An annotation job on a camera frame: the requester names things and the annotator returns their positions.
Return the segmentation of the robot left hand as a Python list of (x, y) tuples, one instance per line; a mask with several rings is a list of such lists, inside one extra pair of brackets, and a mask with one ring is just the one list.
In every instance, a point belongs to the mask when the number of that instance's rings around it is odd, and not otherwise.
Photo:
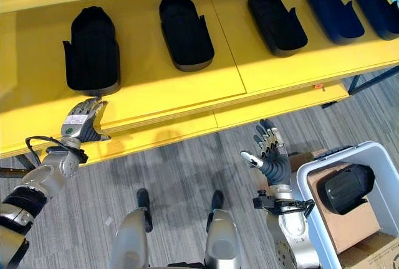
[(61, 143), (72, 143), (78, 148), (80, 143), (107, 141), (111, 136), (98, 132), (95, 124), (100, 121), (107, 101), (101, 97), (88, 98), (71, 109), (61, 127)]

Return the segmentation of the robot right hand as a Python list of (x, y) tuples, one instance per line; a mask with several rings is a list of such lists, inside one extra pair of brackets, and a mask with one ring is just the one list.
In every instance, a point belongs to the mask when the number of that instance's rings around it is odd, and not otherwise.
[(291, 183), (291, 164), (279, 129), (269, 119), (261, 119), (255, 127), (254, 140), (259, 146), (259, 154), (250, 151), (240, 152), (241, 157), (258, 168), (272, 185)]

